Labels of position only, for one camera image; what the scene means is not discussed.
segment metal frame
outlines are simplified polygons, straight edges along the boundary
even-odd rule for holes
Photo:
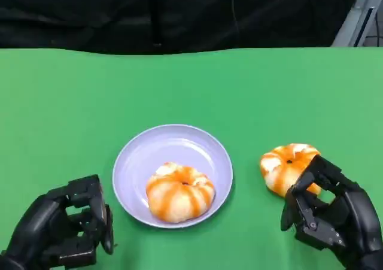
[[[360,47],[374,21],[382,0],[356,0],[339,30],[333,47]]]

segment black backdrop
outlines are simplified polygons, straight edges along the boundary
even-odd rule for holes
[[[0,47],[115,54],[330,46],[354,0],[0,0]]]

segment orange striped bun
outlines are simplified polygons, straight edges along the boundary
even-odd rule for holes
[[[179,223],[206,212],[215,190],[205,174],[168,162],[150,177],[146,194],[150,212],[166,222]]]
[[[317,154],[320,152],[313,146],[299,143],[278,146],[265,153],[261,157],[260,167],[267,187],[284,197]],[[317,195],[321,192],[321,188],[315,183],[308,190]]]

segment robotic hand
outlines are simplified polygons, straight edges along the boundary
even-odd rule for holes
[[[71,206],[85,208],[68,215],[66,208]],[[0,256],[0,269],[68,269],[95,264],[100,242],[105,252],[113,253],[112,222],[97,175],[70,181],[30,205]]]
[[[312,183],[334,193],[334,200],[327,204],[308,192]],[[383,269],[381,225],[370,198],[319,155],[286,194],[281,230],[292,225],[297,240],[331,249],[346,269]]]

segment green table surface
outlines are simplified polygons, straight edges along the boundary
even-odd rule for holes
[[[88,269],[342,269],[283,233],[283,200],[259,158],[291,142],[316,146],[382,199],[383,52],[264,49],[175,56],[63,50],[0,51],[0,249],[29,204],[69,180],[99,174],[114,213],[113,256]],[[136,222],[119,205],[112,168],[141,131],[185,123],[216,136],[235,183],[216,215],[183,230]]]

